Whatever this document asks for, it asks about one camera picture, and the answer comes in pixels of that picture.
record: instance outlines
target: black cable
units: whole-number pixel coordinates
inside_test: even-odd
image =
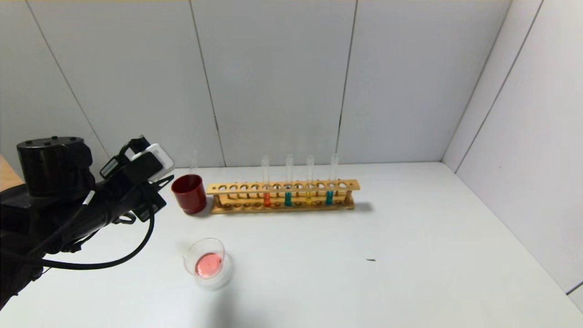
[[[74,252],[80,251],[81,250],[81,246],[83,246],[83,244],[86,241],[88,241],[89,239],[93,238],[93,236],[95,236],[95,234],[97,232],[99,232],[99,229],[98,230],[95,230],[94,232],[92,232],[91,235],[85,237],[84,240],[80,240],[80,241],[78,241],[78,242],[70,245],[69,247],[65,247],[64,246],[62,252],[71,252],[71,253],[74,253]]]
[[[142,243],[140,243],[140,245],[138,245],[138,247],[133,252],[122,257],[121,259],[111,261],[111,262],[105,262],[105,263],[84,264],[84,263],[67,263],[67,262],[36,259],[34,257],[22,256],[22,255],[10,252],[8,250],[3,250],[3,249],[0,249],[0,253],[2,255],[6,256],[7,258],[12,259],[14,261],[27,263],[27,264],[38,264],[38,265],[41,265],[44,267],[60,268],[60,269],[67,269],[67,270],[97,270],[97,269],[102,269],[102,268],[110,268],[110,267],[114,267],[114,266],[117,266],[119,264],[122,264],[122,263],[128,261],[129,259],[133,258],[134,256],[136,256],[144,248],[144,246],[146,246],[148,240],[150,239],[150,237],[152,235],[152,232],[154,231],[154,209],[152,207],[152,201],[151,201],[148,193],[144,190],[144,187],[140,186],[140,189],[142,190],[142,194],[144,195],[144,197],[147,200],[147,205],[148,205],[147,210],[148,210],[148,213],[150,214],[150,225],[149,225],[148,230],[146,232],[146,236],[142,240]]]
[[[79,216],[79,214],[85,209],[85,207],[87,207],[87,204],[83,203],[77,209],[77,211],[75,211],[75,213],[67,221],[65,221],[65,223],[63,223],[63,225],[61,225],[57,230],[55,230],[55,232],[53,232],[49,237],[46,237],[42,242],[40,242],[35,248],[33,248],[26,255],[31,256],[31,255],[36,254],[39,250],[42,250],[42,248],[46,244],[48,244],[50,241],[55,239],[55,237],[57,237],[61,232],[63,232],[63,230],[65,230],[68,226],[70,226],[73,223],[73,221],[77,218],[77,216]]]

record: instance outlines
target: test tube rack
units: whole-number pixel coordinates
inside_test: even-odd
[[[358,180],[338,179],[295,181],[289,188],[285,182],[271,182],[268,188],[261,182],[211,183],[206,189],[212,195],[212,214],[257,212],[299,212],[353,210],[352,191],[360,190]],[[333,191],[332,204],[326,204],[326,192]],[[270,194],[271,206],[265,206],[264,193]],[[292,206],[285,206],[285,194],[291,193]]]

